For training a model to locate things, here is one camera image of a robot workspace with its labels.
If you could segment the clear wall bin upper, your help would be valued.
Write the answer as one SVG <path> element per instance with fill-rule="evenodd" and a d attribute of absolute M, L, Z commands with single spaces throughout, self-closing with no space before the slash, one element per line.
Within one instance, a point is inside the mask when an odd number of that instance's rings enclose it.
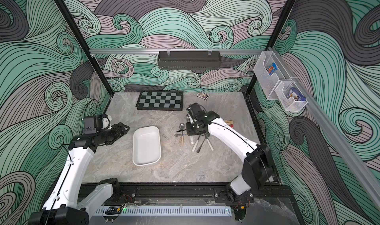
<path fill-rule="evenodd" d="M 285 62 L 277 52 L 263 51 L 254 67 L 254 73 L 267 100 L 277 100 L 276 88 L 291 81 Z"/>

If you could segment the clear wall bin lower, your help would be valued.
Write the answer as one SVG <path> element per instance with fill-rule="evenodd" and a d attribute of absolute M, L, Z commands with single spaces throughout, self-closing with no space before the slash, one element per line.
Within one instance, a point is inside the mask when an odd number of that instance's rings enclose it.
<path fill-rule="evenodd" d="M 281 80 L 275 88 L 275 93 L 277 94 L 278 100 L 285 111 L 297 113 L 304 109 L 304 107 L 308 104 L 308 101 L 295 101 L 293 98 L 287 99 L 286 95 L 291 87 L 295 87 L 301 92 L 293 81 Z"/>

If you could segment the aluminium back rail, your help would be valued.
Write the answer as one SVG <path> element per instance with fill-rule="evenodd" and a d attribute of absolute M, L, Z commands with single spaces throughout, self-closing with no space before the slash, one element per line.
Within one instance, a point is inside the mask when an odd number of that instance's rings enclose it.
<path fill-rule="evenodd" d="M 221 55 L 259 55 L 262 49 L 164 49 L 164 48 L 91 48 L 91 55 L 104 54 L 141 54 L 152 55 L 159 54 L 161 51 L 171 54 L 172 52 L 219 52 Z"/>

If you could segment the blue card pack in bin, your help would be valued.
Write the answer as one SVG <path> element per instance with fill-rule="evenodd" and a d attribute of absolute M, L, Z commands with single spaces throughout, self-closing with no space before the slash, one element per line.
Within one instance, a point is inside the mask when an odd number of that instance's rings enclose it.
<path fill-rule="evenodd" d="M 293 98 L 295 101 L 306 101 L 306 97 L 295 87 L 291 87 L 286 95 L 287 99 Z"/>

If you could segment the white rectangular storage box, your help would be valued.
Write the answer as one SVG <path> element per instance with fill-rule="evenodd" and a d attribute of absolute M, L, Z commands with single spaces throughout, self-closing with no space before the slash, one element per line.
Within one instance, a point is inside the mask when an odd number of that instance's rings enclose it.
<path fill-rule="evenodd" d="M 159 129 L 156 126 L 137 129 L 133 134 L 133 164 L 138 167 L 155 165 L 161 156 Z"/>

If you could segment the blue red item in bin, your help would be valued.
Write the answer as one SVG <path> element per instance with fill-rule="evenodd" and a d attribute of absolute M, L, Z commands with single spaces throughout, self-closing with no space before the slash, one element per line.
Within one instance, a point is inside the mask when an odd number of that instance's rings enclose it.
<path fill-rule="evenodd" d="M 277 64 L 273 62 L 270 66 L 267 67 L 267 73 L 269 76 L 273 75 L 278 70 Z"/>

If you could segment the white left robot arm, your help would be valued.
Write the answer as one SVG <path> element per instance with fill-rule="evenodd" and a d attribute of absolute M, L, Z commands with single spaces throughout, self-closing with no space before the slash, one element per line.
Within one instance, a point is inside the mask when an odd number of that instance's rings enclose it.
<path fill-rule="evenodd" d="M 42 210 L 33 213 L 30 225 L 87 225 L 90 218 L 106 201 L 117 202 L 122 197 L 118 179 L 99 182 L 81 202 L 80 187 L 86 169 L 98 147 L 111 145 L 128 133 L 130 127 L 123 123 L 110 129 L 85 128 L 81 136 L 75 136 L 68 146 L 68 156 L 61 175 Z"/>

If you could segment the red yellow small box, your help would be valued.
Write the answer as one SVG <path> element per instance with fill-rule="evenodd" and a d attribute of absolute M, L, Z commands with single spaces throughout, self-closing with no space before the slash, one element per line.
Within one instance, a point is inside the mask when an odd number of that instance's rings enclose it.
<path fill-rule="evenodd" d="M 231 128 L 234 127 L 234 121 L 231 121 L 231 120 L 224 120 L 224 122 L 225 122 L 228 126 L 230 126 Z"/>

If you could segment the small card box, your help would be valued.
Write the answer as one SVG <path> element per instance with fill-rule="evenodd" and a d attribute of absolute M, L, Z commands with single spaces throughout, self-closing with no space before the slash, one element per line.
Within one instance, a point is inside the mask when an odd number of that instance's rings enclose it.
<path fill-rule="evenodd" d="M 208 98 L 209 98 L 209 94 L 204 93 L 204 92 L 199 92 L 199 93 L 197 94 L 197 97 L 200 98 L 200 99 L 203 99 L 203 100 L 208 100 Z"/>

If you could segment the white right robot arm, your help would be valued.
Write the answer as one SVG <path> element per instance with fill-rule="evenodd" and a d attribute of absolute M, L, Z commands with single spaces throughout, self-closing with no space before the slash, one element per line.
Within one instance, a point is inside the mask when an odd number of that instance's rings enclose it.
<path fill-rule="evenodd" d="M 227 185 L 230 201 L 238 202 L 251 190 L 262 188 L 274 174 L 272 152 L 266 144 L 249 140 L 231 128 L 222 118 L 204 115 L 194 119 L 186 115 L 189 136 L 210 134 L 228 146 L 243 162 L 241 173 Z"/>

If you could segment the clear wall bin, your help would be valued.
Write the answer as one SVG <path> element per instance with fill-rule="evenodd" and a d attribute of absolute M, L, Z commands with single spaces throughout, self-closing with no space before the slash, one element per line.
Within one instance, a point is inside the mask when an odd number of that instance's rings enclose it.
<path fill-rule="evenodd" d="M 263 51 L 254 67 L 254 73 L 267 100 L 277 100 L 276 88 L 291 81 L 285 62 L 277 52 Z"/>
<path fill-rule="evenodd" d="M 293 98 L 287 99 L 286 95 L 291 87 L 295 87 L 301 92 L 293 81 L 281 80 L 275 88 L 275 93 L 277 94 L 278 100 L 285 111 L 297 113 L 304 109 L 304 107 L 308 104 L 308 101 L 295 101 Z"/>

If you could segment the wooden handle steel spoon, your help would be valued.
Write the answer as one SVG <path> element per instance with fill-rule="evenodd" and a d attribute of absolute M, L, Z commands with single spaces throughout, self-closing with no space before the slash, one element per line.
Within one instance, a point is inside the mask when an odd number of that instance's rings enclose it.
<path fill-rule="evenodd" d="M 180 130 L 181 130 L 181 139 L 182 139 L 182 147 L 185 146 L 185 138 L 184 138 L 184 130 L 185 130 L 185 124 L 181 123 L 180 124 Z"/>

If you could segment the black wall tray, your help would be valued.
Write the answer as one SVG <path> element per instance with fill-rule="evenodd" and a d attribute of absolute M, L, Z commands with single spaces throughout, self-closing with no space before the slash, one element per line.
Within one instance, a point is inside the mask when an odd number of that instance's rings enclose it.
<path fill-rule="evenodd" d="M 158 66 L 162 70 L 207 70 L 220 69 L 222 59 L 219 52 L 167 52 L 158 54 Z"/>

